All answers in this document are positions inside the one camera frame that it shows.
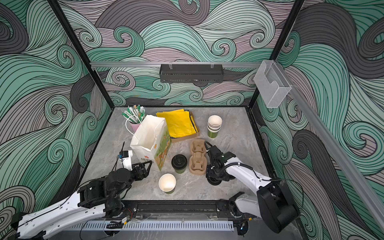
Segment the white paper takeout bag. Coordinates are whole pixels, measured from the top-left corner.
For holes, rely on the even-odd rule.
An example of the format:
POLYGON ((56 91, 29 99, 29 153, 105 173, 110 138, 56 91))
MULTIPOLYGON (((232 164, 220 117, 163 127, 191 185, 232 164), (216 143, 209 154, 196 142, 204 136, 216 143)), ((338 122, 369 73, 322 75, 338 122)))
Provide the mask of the white paper takeout bag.
POLYGON ((155 162, 161 171, 172 143, 166 119, 147 115, 131 135, 130 148, 137 158, 155 162))

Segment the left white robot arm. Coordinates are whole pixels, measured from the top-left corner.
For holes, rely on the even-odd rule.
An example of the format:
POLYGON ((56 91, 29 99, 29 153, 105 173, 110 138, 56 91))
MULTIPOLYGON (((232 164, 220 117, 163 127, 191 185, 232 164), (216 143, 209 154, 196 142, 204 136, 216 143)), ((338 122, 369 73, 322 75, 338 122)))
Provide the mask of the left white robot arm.
POLYGON ((85 221, 119 217, 124 211, 120 195, 131 189, 135 181, 146 178, 152 164, 147 161, 133 164, 131 170, 117 169, 87 182, 66 199, 43 210, 15 214, 11 226, 16 232, 10 239, 46 240, 85 221))

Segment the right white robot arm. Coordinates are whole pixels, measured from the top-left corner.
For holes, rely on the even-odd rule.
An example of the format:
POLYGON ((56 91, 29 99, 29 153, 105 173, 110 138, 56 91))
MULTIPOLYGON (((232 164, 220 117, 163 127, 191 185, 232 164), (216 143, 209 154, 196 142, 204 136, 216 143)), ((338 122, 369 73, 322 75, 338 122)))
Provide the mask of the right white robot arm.
POLYGON ((218 186, 221 182, 236 179, 255 194, 238 193, 232 197, 230 203, 234 216, 250 214, 259 217, 275 233, 280 233, 300 216, 300 208, 286 180, 264 176, 235 154, 223 153, 207 141, 204 145, 210 159, 206 178, 211 185, 218 186))

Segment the green paper coffee cup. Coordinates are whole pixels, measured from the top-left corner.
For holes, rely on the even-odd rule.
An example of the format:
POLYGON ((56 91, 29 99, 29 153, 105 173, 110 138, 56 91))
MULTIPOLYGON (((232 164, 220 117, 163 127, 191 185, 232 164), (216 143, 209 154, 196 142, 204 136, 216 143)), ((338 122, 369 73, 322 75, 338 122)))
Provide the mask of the green paper coffee cup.
POLYGON ((186 167, 183 167, 183 168, 177 167, 177 168, 174 168, 174 170, 176 171, 177 174, 182 174, 185 172, 186 167))

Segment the black coffee lid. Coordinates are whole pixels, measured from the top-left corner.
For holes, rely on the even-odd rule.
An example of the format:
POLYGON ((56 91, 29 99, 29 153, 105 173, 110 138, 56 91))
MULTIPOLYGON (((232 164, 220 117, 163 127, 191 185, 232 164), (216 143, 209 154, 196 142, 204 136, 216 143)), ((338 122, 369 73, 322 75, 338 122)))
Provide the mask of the black coffee lid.
POLYGON ((207 178, 207 181, 209 184, 211 184, 212 186, 218 186, 221 184, 222 180, 218 180, 218 179, 215 179, 215 178, 207 178))
POLYGON ((175 170, 184 170, 188 165, 188 160, 184 155, 178 154, 172 158, 171 164, 175 170))

